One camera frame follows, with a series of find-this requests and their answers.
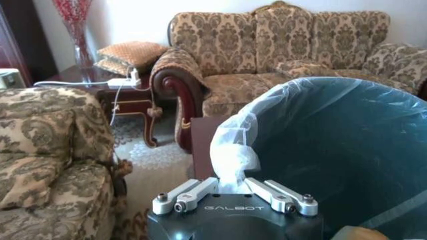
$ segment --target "tassel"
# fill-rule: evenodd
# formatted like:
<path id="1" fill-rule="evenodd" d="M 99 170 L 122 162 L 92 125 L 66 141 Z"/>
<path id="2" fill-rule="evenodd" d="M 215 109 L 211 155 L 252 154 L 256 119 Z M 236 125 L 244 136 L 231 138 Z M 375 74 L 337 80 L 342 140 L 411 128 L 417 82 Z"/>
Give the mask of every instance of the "tassel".
<path id="1" fill-rule="evenodd" d="M 152 107 L 147 109 L 147 113 L 150 117 L 152 117 L 154 119 L 160 118 L 163 114 L 163 109 L 162 107 L 152 105 Z"/>
<path id="2" fill-rule="evenodd" d="M 132 162 L 127 159 L 118 159 L 118 164 L 115 166 L 114 170 L 114 177 L 115 178 L 123 178 L 126 175 L 132 173 L 134 165 Z"/>

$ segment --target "screw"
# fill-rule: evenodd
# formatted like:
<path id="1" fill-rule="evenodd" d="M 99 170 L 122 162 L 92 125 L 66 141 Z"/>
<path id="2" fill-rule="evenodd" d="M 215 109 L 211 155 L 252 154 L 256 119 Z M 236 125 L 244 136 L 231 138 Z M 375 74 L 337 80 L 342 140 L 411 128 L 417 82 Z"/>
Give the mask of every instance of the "screw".
<path id="1" fill-rule="evenodd" d="M 294 213 L 297 211 L 297 207 L 293 203 L 289 203 L 286 206 L 285 206 L 285 211 L 286 213 Z"/>
<path id="2" fill-rule="evenodd" d="M 174 208 L 178 213 L 182 213 L 186 211 L 186 204 L 179 201 L 178 203 L 175 203 Z"/>
<path id="3" fill-rule="evenodd" d="M 158 200 L 159 200 L 159 202 L 167 201 L 168 200 L 168 194 L 164 193 L 164 192 L 159 193 Z"/>
<path id="4" fill-rule="evenodd" d="M 310 194 L 305 194 L 302 196 L 302 200 L 306 202 L 306 203 L 313 203 L 314 202 L 314 196 L 311 196 Z"/>

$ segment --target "trash can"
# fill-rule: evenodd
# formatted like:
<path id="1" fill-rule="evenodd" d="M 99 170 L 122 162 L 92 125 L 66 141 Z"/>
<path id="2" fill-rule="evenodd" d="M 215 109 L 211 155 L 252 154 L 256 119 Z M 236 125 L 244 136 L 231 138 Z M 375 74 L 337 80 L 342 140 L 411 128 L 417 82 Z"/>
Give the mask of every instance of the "trash can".
<path id="1" fill-rule="evenodd" d="M 246 193 L 248 176 L 310 193 L 327 237 L 350 225 L 427 238 L 427 103 L 410 93 L 295 79 L 219 126 L 210 154 L 224 193 Z"/>

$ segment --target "white wall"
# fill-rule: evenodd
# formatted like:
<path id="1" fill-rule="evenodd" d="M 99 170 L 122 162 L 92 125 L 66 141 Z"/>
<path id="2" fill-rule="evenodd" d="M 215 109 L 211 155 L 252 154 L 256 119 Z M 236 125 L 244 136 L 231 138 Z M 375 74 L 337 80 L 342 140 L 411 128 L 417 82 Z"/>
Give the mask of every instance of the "white wall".
<path id="1" fill-rule="evenodd" d="M 58 69 L 75 64 L 72 41 L 51 0 L 34 0 Z M 92 51 L 143 40 L 168 45 L 167 28 L 179 12 L 243 13 L 274 0 L 94 0 L 88 13 Z M 427 0 L 289 0 L 313 12 L 379 10 L 391 16 L 387 42 L 427 48 Z"/>

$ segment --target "patterned carpet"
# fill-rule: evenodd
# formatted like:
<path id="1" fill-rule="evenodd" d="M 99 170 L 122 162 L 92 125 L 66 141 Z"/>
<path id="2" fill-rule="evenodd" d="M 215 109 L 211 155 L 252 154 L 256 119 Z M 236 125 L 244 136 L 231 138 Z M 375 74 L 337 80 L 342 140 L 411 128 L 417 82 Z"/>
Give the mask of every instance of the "patterned carpet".
<path id="1" fill-rule="evenodd" d="M 126 176 L 127 210 L 116 219 L 112 240 L 148 239 L 146 214 L 152 199 L 194 176 L 192 155 L 174 140 L 175 114 L 166 112 L 154 126 L 156 148 L 144 143 L 142 116 L 119 116 L 112 127 L 116 153 L 134 163 L 134 172 Z"/>

